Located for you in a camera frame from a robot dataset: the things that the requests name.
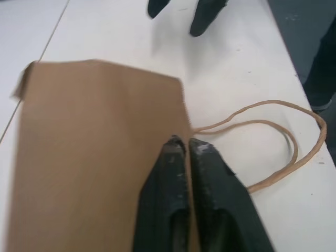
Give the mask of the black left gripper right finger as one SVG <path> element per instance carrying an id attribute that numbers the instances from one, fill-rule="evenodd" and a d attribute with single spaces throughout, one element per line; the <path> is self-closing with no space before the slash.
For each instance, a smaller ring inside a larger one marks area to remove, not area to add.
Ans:
<path id="1" fill-rule="evenodd" d="M 275 252 L 253 201 L 210 143 L 189 141 L 194 208 L 202 252 Z"/>

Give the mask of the person's dark trouser leg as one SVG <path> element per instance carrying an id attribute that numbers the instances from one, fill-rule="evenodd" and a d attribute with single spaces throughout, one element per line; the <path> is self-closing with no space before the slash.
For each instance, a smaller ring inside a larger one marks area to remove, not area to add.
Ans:
<path id="1" fill-rule="evenodd" d="M 320 40 L 303 88 L 312 111 L 318 113 L 331 105 L 336 93 L 336 15 Z"/>

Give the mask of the brown paper bag with handles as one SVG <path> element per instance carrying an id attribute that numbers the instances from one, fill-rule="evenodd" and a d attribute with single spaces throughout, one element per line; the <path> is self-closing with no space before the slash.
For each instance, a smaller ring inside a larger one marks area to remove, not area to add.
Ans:
<path id="1" fill-rule="evenodd" d="M 37 62 L 15 92 L 23 101 L 4 252 L 133 252 L 140 191 L 172 136 L 185 145 L 190 201 L 187 252 L 202 252 L 192 188 L 189 141 L 234 128 L 230 119 L 192 129 L 176 78 L 101 60 Z M 309 162 L 312 150 L 249 195 Z"/>

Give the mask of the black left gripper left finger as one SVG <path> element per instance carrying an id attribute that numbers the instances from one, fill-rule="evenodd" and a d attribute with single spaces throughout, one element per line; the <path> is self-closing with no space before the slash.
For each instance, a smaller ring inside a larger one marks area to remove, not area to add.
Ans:
<path id="1" fill-rule="evenodd" d="M 185 156 L 178 136 L 163 144 L 140 191 L 133 252 L 187 252 L 191 211 Z"/>

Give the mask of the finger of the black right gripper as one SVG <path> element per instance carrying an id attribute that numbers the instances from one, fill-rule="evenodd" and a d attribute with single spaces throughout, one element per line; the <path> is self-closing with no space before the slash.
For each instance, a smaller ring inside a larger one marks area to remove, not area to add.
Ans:
<path id="1" fill-rule="evenodd" d="M 204 34 L 226 5 L 227 0 L 199 0 L 190 27 L 190 35 L 198 37 Z"/>
<path id="2" fill-rule="evenodd" d="M 148 0 L 147 13 L 155 18 L 167 6 L 170 0 Z"/>

